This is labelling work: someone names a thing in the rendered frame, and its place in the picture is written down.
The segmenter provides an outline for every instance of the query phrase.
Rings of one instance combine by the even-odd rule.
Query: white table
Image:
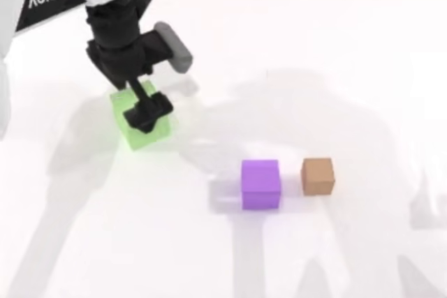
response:
[[[445,297],[446,4],[156,0],[143,29],[196,62],[156,68],[175,132],[137,152],[83,9],[18,36],[0,297]],[[334,160],[331,197],[301,195],[309,156]],[[245,158],[280,160],[280,211],[239,210]]]

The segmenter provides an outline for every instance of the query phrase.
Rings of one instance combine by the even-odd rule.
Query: purple block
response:
[[[276,160],[242,162],[242,208],[278,209],[281,177]]]

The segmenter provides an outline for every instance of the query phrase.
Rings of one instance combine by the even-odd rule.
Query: brown cube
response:
[[[330,158],[306,158],[301,169],[305,195],[330,195],[335,185],[334,168]]]

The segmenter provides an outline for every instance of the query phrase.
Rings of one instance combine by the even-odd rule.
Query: light green cube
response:
[[[145,88],[148,95],[152,95],[156,92],[155,87],[149,81],[143,82],[142,86]],[[112,94],[110,99],[112,100],[113,112],[115,114],[118,127],[132,150],[140,149],[170,135],[171,127],[168,115],[160,118],[157,121],[154,130],[149,134],[144,134],[138,129],[134,129],[129,126],[126,118],[124,117],[124,112],[133,108],[138,102],[138,98],[132,89],[128,88]]]

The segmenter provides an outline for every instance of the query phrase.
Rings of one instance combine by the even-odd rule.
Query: cube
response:
[[[335,174],[330,158],[306,158],[301,169],[305,195],[330,195],[335,185]]]
[[[275,160],[242,162],[242,208],[278,209],[281,197],[279,162]]]
[[[142,86],[148,95],[152,95],[156,92],[156,89],[149,81],[143,82]],[[171,128],[168,115],[160,118],[157,121],[154,130],[149,134],[144,134],[138,129],[129,126],[124,117],[124,112],[133,108],[138,101],[138,98],[132,89],[129,88],[119,91],[111,95],[110,98],[112,100],[113,112],[118,127],[132,150],[140,149],[170,135]]]

